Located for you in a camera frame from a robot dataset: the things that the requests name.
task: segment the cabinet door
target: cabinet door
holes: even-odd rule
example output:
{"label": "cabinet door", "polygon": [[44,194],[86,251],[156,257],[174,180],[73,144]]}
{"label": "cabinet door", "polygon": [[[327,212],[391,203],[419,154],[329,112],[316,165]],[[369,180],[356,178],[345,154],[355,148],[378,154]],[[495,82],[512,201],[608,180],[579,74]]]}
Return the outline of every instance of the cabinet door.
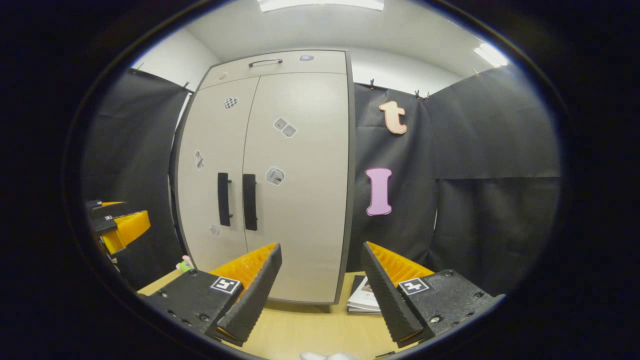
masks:
{"label": "cabinet door", "polygon": [[[242,162],[257,83],[258,78],[242,79],[198,91],[185,119],[176,176],[177,209],[189,255],[202,271],[246,254]],[[220,224],[218,173],[227,173],[231,180],[230,226]]]}
{"label": "cabinet door", "polygon": [[[274,126],[279,118],[297,129],[290,138]],[[256,175],[258,220],[257,230],[246,230],[246,241],[249,251],[276,241],[282,244],[282,266],[271,299],[335,300],[344,237],[348,142],[345,74],[260,78],[244,147],[244,173]],[[278,186],[267,182],[271,167],[284,172]]]}

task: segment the cabinet top handle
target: cabinet top handle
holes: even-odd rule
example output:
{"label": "cabinet top handle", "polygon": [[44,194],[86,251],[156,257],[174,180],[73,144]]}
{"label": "cabinet top handle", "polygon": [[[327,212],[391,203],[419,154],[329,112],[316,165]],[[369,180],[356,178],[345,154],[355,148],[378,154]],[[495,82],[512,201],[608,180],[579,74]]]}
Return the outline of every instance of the cabinet top handle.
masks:
{"label": "cabinet top handle", "polygon": [[267,59],[267,60],[258,60],[258,61],[254,61],[252,63],[249,63],[249,67],[253,67],[255,64],[257,63],[264,63],[266,61],[277,61],[278,63],[282,63],[282,59]]}

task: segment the sticker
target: sticker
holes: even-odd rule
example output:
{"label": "sticker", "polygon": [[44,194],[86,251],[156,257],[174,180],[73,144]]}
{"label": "sticker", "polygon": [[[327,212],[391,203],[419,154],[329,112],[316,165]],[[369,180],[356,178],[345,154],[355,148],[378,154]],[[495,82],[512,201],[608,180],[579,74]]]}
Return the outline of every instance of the sticker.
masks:
{"label": "sticker", "polygon": [[297,132],[298,129],[293,127],[291,124],[287,125],[287,127],[282,130],[282,134],[288,138],[292,137]]}
{"label": "sticker", "polygon": [[222,235],[222,226],[213,224],[209,228],[209,231],[211,232],[211,234],[213,234],[213,236],[219,238]]}
{"label": "sticker", "polygon": [[200,150],[196,151],[194,158],[196,161],[196,168],[198,168],[198,171],[202,170],[202,168],[204,168],[204,158],[202,157],[202,154],[200,154]]}
{"label": "sticker", "polygon": [[264,179],[267,183],[280,186],[284,181],[284,171],[276,167],[270,167],[269,170],[267,170],[267,173],[264,174]]}
{"label": "sticker", "polygon": [[385,124],[387,129],[394,134],[402,135],[406,133],[407,126],[400,124],[400,115],[404,115],[404,109],[398,107],[398,103],[395,101],[385,102],[378,106],[378,108],[385,112]]}
{"label": "sticker", "polygon": [[231,109],[238,103],[237,97],[227,97],[225,99],[225,109]]}
{"label": "sticker", "polygon": [[425,284],[418,277],[416,277],[415,279],[400,282],[398,285],[402,287],[402,290],[407,295],[413,295],[429,288],[429,286],[427,286],[427,284]]}
{"label": "sticker", "polygon": [[220,290],[223,293],[233,294],[239,284],[240,282],[238,280],[227,279],[221,276],[213,282],[211,288]]}
{"label": "sticker", "polygon": [[391,213],[389,205],[388,182],[391,170],[387,168],[370,168],[365,174],[371,179],[371,204],[367,208],[367,215],[386,215]]}
{"label": "sticker", "polygon": [[288,124],[288,122],[286,122],[283,118],[279,117],[278,120],[273,122],[273,127],[276,128],[276,130],[278,131],[282,131],[282,129],[284,129],[284,127]]}

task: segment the book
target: book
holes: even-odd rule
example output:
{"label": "book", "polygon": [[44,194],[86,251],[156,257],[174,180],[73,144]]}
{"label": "book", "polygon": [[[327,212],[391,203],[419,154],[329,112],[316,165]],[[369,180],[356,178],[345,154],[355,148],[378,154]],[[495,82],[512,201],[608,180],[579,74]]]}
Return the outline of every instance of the book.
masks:
{"label": "book", "polygon": [[348,313],[380,314],[378,301],[371,290],[366,276],[356,275],[353,278],[351,296],[347,301]]}

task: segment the black curtain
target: black curtain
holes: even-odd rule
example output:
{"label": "black curtain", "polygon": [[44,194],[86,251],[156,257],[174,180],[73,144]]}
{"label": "black curtain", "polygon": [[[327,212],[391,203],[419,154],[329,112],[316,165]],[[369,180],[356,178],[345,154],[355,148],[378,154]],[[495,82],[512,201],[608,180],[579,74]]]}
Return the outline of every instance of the black curtain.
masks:
{"label": "black curtain", "polygon": [[[391,100],[405,109],[403,135],[378,109]],[[452,268],[492,295],[513,289],[546,243],[561,175],[554,116],[526,76],[500,67],[421,100],[357,85],[355,102],[348,271],[361,269],[369,240],[434,271]],[[371,167],[393,171],[389,215],[365,213]]]}
{"label": "black curtain", "polygon": [[[395,101],[406,115],[403,135],[391,133],[385,113],[378,106]],[[353,221],[347,271],[362,270],[360,249],[369,240],[391,251],[424,263],[433,234],[436,182],[433,132],[422,101],[391,89],[355,85],[356,176]],[[371,182],[369,168],[389,168],[388,201],[391,213],[369,216]]]}
{"label": "black curtain", "polygon": [[131,211],[149,214],[151,228],[118,257],[121,272],[135,288],[171,272],[184,254],[173,226],[168,172],[187,94],[180,85],[130,69],[104,97],[88,135],[86,199],[126,201]]}

